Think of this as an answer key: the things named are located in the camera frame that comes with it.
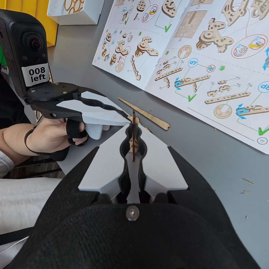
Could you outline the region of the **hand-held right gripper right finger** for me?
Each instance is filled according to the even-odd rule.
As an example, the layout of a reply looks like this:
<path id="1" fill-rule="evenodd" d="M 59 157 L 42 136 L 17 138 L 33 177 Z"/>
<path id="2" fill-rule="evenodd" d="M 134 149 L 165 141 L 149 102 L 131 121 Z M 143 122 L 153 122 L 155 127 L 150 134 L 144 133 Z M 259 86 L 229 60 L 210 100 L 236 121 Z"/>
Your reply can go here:
<path id="1" fill-rule="evenodd" d="M 188 185 L 179 170 L 168 146 L 143 126 L 136 124 L 139 164 L 139 198 L 149 203 L 159 193 L 187 190 Z"/>

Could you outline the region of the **open assembly instruction booklet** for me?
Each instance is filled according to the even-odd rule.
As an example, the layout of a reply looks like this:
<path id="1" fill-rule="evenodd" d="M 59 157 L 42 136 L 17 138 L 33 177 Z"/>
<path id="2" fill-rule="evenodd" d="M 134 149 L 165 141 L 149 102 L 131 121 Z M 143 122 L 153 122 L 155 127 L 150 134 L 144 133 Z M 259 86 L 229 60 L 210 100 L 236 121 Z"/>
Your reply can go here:
<path id="1" fill-rule="evenodd" d="M 114 1 L 92 65 L 268 154 L 268 1 Z"/>

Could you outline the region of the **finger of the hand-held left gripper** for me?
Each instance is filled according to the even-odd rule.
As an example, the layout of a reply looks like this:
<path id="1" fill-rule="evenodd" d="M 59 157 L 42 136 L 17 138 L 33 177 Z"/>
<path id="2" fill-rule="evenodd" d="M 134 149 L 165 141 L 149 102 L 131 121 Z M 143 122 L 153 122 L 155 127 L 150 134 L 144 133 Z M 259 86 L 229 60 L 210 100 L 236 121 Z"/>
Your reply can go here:
<path id="1" fill-rule="evenodd" d="M 107 97 L 97 95 L 91 92 L 83 92 L 82 97 L 86 99 L 96 99 L 101 101 L 105 105 L 111 105 L 115 107 L 116 109 L 119 109 L 123 112 L 123 110 L 113 103 L 110 99 Z M 93 106 L 88 106 L 84 105 L 82 108 L 82 117 L 84 121 L 129 121 L 128 118 L 125 118 L 121 116 L 118 112 L 116 111 L 109 111 L 106 109 L 103 109 L 101 107 L 93 107 Z"/>
<path id="2" fill-rule="evenodd" d="M 88 106 L 78 100 L 63 101 L 57 106 L 81 112 L 82 119 L 87 124 L 124 126 L 130 123 L 129 119 L 124 118 L 116 111 L 106 110 L 98 106 Z"/>

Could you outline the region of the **tapered wooden stick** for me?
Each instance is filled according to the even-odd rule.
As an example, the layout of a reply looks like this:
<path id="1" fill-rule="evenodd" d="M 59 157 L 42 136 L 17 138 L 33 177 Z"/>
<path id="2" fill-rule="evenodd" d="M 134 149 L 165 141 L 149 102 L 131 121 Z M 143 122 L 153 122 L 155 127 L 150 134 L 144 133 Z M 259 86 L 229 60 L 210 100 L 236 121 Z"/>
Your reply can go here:
<path id="1" fill-rule="evenodd" d="M 139 107 L 127 102 L 126 100 L 118 97 L 118 99 L 120 101 L 122 101 L 123 103 L 125 103 L 126 105 L 128 105 L 129 107 L 131 107 L 132 109 L 134 109 L 135 111 L 137 111 L 138 113 L 140 113 L 141 115 L 143 115 L 144 117 L 146 117 L 147 119 L 149 119 L 150 121 L 152 121 L 153 123 L 157 124 L 158 126 L 160 126 L 162 129 L 164 130 L 168 130 L 170 128 L 170 124 L 153 116 L 152 114 L 140 109 Z"/>

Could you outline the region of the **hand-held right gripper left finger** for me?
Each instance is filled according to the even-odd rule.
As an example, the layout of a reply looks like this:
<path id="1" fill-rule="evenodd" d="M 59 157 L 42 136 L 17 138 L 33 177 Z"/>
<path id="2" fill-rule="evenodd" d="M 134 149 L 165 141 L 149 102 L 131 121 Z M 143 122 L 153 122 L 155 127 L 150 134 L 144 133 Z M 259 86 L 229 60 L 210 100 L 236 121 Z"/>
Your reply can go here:
<path id="1" fill-rule="evenodd" d="M 79 190 L 105 193 L 118 203 L 127 203 L 131 182 L 126 155 L 132 136 L 133 125 L 127 124 L 99 146 Z"/>

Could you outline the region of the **person's left hand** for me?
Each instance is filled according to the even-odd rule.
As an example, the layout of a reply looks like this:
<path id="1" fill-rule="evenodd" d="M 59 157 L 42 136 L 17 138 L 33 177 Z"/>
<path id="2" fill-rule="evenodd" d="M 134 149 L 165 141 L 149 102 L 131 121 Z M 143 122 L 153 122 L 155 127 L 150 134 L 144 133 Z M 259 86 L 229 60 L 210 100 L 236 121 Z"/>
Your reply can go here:
<path id="1" fill-rule="evenodd" d="M 27 147 L 39 153 L 53 153 L 70 146 L 66 119 L 44 118 L 26 139 Z"/>

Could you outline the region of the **person's white shirt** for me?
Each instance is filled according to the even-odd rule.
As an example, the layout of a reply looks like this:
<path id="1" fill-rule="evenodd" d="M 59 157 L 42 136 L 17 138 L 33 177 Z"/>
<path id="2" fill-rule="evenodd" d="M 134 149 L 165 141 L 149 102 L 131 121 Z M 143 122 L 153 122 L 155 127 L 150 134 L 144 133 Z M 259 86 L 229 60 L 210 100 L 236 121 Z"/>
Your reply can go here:
<path id="1" fill-rule="evenodd" d="M 0 153 L 0 235 L 1 245 L 29 236 L 42 208 L 61 179 L 3 179 L 13 161 Z"/>

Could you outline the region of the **white cardboard box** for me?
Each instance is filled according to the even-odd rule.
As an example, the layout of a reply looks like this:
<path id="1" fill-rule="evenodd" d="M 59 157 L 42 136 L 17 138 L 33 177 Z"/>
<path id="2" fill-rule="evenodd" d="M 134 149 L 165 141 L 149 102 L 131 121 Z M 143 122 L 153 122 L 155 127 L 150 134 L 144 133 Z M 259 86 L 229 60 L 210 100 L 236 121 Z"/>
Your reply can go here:
<path id="1" fill-rule="evenodd" d="M 97 25 L 104 0 L 85 0 L 83 9 L 74 14 L 63 14 L 64 0 L 50 0 L 47 15 L 59 25 Z"/>

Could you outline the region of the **laser-cut plywood offcut sheet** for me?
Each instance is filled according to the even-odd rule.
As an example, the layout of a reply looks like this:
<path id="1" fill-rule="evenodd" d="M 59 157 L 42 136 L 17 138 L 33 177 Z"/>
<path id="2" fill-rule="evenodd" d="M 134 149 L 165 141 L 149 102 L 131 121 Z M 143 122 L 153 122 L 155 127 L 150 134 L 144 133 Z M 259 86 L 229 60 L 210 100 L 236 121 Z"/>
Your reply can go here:
<path id="1" fill-rule="evenodd" d="M 48 70 L 49 70 L 49 82 L 53 83 L 53 79 L 52 79 L 52 75 L 51 75 L 51 70 L 50 70 L 50 66 L 48 64 Z M 41 120 L 43 114 L 39 111 L 34 111 L 35 112 L 35 119 L 36 119 L 36 123 L 39 123 L 39 121 Z"/>

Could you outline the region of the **yellow plastic bin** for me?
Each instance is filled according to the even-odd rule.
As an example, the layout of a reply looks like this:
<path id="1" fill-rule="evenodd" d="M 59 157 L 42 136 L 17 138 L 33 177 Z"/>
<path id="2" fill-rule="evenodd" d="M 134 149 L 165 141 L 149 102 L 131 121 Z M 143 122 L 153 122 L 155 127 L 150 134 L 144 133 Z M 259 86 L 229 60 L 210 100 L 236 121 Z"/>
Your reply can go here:
<path id="1" fill-rule="evenodd" d="M 24 12 L 38 19 L 45 28 L 47 47 L 55 46 L 58 23 L 47 16 L 48 0 L 1 0 L 0 8 Z"/>

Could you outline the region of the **black wristband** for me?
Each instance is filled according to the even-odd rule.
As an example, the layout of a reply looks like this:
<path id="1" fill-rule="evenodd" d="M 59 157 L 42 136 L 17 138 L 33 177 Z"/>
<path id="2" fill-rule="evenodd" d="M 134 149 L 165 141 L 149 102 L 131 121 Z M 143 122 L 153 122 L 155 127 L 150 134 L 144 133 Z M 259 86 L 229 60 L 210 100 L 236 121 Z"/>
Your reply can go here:
<path id="1" fill-rule="evenodd" d="M 68 152 L 69 152 L 69 147 L 63 149 L 63 150 L 60 150 L 60 151 L 56 151 L 56 152 L 53 152 L 53 153 L 42 153 L 42 152 L 35 152 L 31 149 L 29 149 L 29 147 L 27 146 L 26 144 L 26 141 L 27 141 L 27 138 L 28 136 L 34 131 L 34 129 L 36 128 L 37 126 L 34 126 L 33 129 L 29 130 L 26 134 L 25 134 L 25 137 L 24 137 L 24 144 L 26 146 L 26 148 L 32 152 L 32 153 L 35 153 L 35 154 L 38 154 L 38 155 L 44 155 L 44 156 L 52 156 L 52 158 L 56 158 L 55 160 L 56 161 L 62 161 L 66 158 Z"/>

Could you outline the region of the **wooden part with wheel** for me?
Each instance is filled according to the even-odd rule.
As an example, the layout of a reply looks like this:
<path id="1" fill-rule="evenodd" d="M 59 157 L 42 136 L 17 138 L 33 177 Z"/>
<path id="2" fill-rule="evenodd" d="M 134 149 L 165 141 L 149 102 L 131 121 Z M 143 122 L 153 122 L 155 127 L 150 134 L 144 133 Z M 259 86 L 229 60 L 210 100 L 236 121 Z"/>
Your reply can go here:
<path id="1" fill-rule="evenodd" d="M 133 117 L 132 116 L 128 116 L 128 119 L 131 120 L 131 122 L 133 122 Z M 135 123 L 141 125 L 141 122 L 140 122 L 139 117 L 136 117 Z M 138 142 L 137 142 L 136 137 L 135 137 L 135 141 L 134 141 L 134 146 L 135 146 L 135 148 L 134 148 L 135 149 L 135 153 L 137 153 Z M 129 150 L 129 152 L 133 152 L 133 138 L 130 139 L 130 150 Z"/>

